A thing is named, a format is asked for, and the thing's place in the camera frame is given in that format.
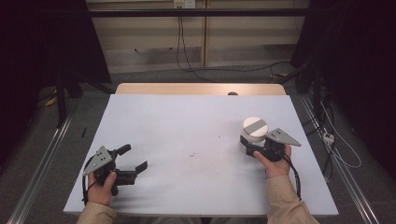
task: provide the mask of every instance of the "black curtain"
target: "black curtain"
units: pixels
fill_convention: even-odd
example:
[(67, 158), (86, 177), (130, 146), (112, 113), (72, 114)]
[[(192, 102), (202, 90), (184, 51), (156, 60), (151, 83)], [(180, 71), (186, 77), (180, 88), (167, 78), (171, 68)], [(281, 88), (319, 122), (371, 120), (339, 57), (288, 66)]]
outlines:
[(21, 140), (39, 91), (54, 86), (61, 70), (74, 82), (78, 78), (68, 71), (110, 82), (91, 18), (47, 15), (47, 10), (88, 9), (84, 0), (0, 2), (0, 164)]

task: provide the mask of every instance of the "gray floor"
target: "gray floor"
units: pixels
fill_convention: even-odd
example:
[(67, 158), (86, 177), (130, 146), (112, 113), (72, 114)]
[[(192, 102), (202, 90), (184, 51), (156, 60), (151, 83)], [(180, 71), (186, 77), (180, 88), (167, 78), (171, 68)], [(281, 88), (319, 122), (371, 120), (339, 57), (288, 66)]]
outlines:
[[(257, 68), (258, 66), (236, 66), (236, 69)], [(274, 73), (287, 73), (290, 67), (285, 64), (274, 66)], [(199, 76), (210, 78), (216, 82), (266, 83), (269, 81), (270, 69), (255, 72), (200, 71)], [(173, 71), (141, 72), (112, 76), (115, 88), (121, 82), (204, 82), (192, 73)], [(70, 126), (49, 167), (39, 192), (27, 214), (25, 223), (74, 223), (77, 218), (63, 213), (68, 195), (74, 186), (74, 181), (80, 182), (78, 171), (86, 157), (100, 119), (106, 109), (108, 95), (93, 88), (83, 86), (84, 95), (81, 99), (67, 99), (69, 105), (77, 104)], [(304, 108), (301, 95), (297, 94), (293, 82), (285, 85), (285, 90), (294, 103), (301, 122), (310, 120)], [(347, 119), (343, 116), (336, 102), (332, 108), (335, 114), (337, 131), (352, 145), (362, 160), (362, 166), (350, 168), (369, 204), (373, 207), (380, 223), (394, 223), (396, 220), (396, 182), (376, 162), (367, 151), (363, 141), (355, 136)], [(0, 175), (0, 223), (7, 223), (18, 200), (32, 178), (40, 163), (50, 140), (55, 133), (57, 124), (56, 105), (39, 108), (34, 114), (33, 122), (20, 145), (15, 148), (15, 154), (10, 158), (4, 172)], [(304, 127), (307, 132), (314, 127), (309, 124)], [(323, 167), (326, 152), (317, 133), (308, 135), (308, 140), (317, 157), (318, 164)], [(356, 164), (356, 158), (341, 141), (336, 146), (345, 161)], [(320, 223), (366, 223), (347, 187), (334, 168), (332, 181), (328, 184), (340, 215), (336, 217), (319, 217)], [(120, 217), (118, 223), (125, 223)]]

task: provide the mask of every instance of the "wall outlet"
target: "wall outlet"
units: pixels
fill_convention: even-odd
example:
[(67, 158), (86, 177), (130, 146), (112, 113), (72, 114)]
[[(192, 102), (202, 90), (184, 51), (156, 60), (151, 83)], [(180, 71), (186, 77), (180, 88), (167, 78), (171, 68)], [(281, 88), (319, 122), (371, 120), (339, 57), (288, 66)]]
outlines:
[(195, 0), (184, 0), (184, 8), (195, 8)]
[(184, 8), (184, 1), (185, 0), (174, 0), (174, 7), (175, 8)]
[(323, 134), (323, 142), (325, 142), (328, 145), (331, 145), (334, 142), (334, 135), (329, 134), (329, 133), (324, 133)]

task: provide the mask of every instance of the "skin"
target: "skin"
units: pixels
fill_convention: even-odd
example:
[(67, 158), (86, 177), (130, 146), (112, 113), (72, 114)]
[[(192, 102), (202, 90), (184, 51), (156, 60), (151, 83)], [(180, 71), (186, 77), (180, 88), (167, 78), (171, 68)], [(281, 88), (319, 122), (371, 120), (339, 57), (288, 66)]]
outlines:
[(111, 203), (111, 187), (116, 181), (117, 174), (115, 172), (111, 172), (108, 175), (105, 184), (101, 186), (99, 183), (95, 183), (96, 178), (93, 173), (88, 175), (88, 186), (95, 183), (88, 190), (88, 201), (91, 203), (99, 203), (105, 206), (110, 206)]
[[(289, 157), (291, 156), (291, 147), (290, 145), (285, 145), (285, 154)], [(260, 152), (255, 151), (254, 157), (259, 160), (262, 165), (264, 165), (267, 178), (274, 178), (281, 175), (289, 175), (290, 166), (285, 160), (280, 161), (268, 161)]]

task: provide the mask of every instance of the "metal rail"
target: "metal rail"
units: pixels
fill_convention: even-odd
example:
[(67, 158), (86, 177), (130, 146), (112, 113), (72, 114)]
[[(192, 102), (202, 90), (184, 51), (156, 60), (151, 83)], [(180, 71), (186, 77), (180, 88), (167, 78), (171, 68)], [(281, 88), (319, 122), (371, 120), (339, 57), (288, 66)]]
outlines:
[[(302, 95), (300, 95), (300, 99), (303, 102), (307, 114), (313, 120), (315, 128), (318, 129), (319, 124), (318, 121), (315, 119), (315, 113), (313, 111), (313, 105), (311, 101), (308, 99), (308, 97)], [(321, 137), (322, 132), (319, 129), (318, 129), (318, 134), (319, 137)], [(328, 146), (326, 146), (326, 150), (330, 153), (330, 148)], [(341, 158), (341, 155), (339, 154), (337, 147), (334, 147), (333, 151), (337, 153), (338, 156)], [(346, 189), (348, 190), (353, 202), (356, 204), (356, 207), (361, 213), (361, 217), (363, 218), (364, 222), (367, 224), (380, 223), (375, 215), (375, 211), (373, 207), (370, 205), (369, 201), (367, 200), (367, 197), (364, 195), (364, 192), (361, 190), (361, 187), (359, 187), (358, 182), (355, 180), (352, 173), (350, 173), (348, 167), (339, 160), (337, 160), (333, 154), (332, 154), (332, 158), (334, 161), (335, 168), (337, 169), (338, 173), (343, 179)]]
[(43, 155), (43, 159), (41, 160), (40, 164), (38, 165), (35, 173), (32, 176), (27, 188), (25, 189), (24, 193), (22, 194), (20, 200), (18, 201), (14, 211), (11, 214), (7, 224), (22, 224), (24, 223), (30, 208), (35, 201), (35, 196), (40, 190), (41, 184), (46, 177), (50, 165), (53, 161), (53, 158), (56, 155), (56, 152), (59, 148), (59, 145), (62, 143), (64, 139), (64, 135), (67, 132), (67, 129), (70, 125), (71, 118), (73, 117), (74, 112), (76, 111), (78, 106), (78, 102), (72, 101), (71, 102), (71, 109), (69, 115), (66, 117), (64, 124), (56, 129), (55, 134), (52, 137), (49, 146), (45, 154)]
[(94, 9), (80, 10), (36, 10), (42, 16), (55, 17), (303, 17), (328, 16), (332, 8), (186, 8), (186, 9)]

